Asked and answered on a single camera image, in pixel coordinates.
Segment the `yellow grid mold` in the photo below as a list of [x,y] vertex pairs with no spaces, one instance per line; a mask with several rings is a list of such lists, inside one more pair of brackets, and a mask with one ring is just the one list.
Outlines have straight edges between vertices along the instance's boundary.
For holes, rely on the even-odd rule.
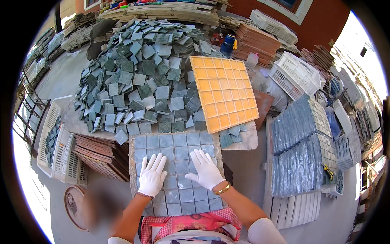
[[259,117],[243,61],[190,56],[209,134]]

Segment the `red checkered apron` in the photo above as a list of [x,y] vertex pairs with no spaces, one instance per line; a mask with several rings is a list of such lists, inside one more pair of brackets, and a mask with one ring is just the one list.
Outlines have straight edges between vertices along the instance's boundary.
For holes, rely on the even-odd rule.
[[[235,238],[232,238],[230,234],[222,228],[222,226],[227,224],[233,225],[238,230]],[[153,226],[162,227],[154,239],[155,242],[180,230],[211,230],[225,234],[234,241],[238,241],[242,225],[243,223],[238,219],[231,208],[185,216],[144,217],[141,225],[141,243],[151,243]]]

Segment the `hand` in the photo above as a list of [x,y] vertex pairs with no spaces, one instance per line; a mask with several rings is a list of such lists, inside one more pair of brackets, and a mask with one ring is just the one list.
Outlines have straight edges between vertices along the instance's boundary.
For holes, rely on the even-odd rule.
[[216,185],[225,181],[208,153],[204,154],[202,150],[195,149],[191,152],[191,158],[198,175],[186,174],[187,179],[196,181],[211,191]]
[[147,158],[143,158],[140,173],[140,189],[138,190],[139,193],[155,197],[161,191],[164,179],[168,174],[166,171],[163,172],[166,161],[167,157],[163,156],[161,153],[159,153],[158,156],[153,154],[148,164]]

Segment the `blue container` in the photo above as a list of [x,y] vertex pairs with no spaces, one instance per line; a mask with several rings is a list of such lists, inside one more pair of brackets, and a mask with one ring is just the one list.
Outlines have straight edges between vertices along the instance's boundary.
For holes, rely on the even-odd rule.
[[225,55],[227,58],[230,58],[233,52],[234,41],[236,40],[236,36],[228,34],[225,37],[225,41],[221,45],[221,53]]

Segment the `bracelet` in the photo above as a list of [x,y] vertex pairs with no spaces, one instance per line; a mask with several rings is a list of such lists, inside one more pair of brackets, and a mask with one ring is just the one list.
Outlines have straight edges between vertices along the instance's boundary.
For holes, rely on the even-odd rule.
[[215,192],[214,194],[220,195],[220,194],[226,192],[229,189],[230,189],[230,182],[227,181],[227,186],[225,188],[223,188],[222,190]]
[[137,195],[137,194],[140,195],[140,196],[145,196],[145,197],[152,198],[152,199],[154,198],[154,197],[152,197],[152,196],[148,196],[148,195],[142,194],[142,193],[140,193],[140,192],[137,192],[136,195]]

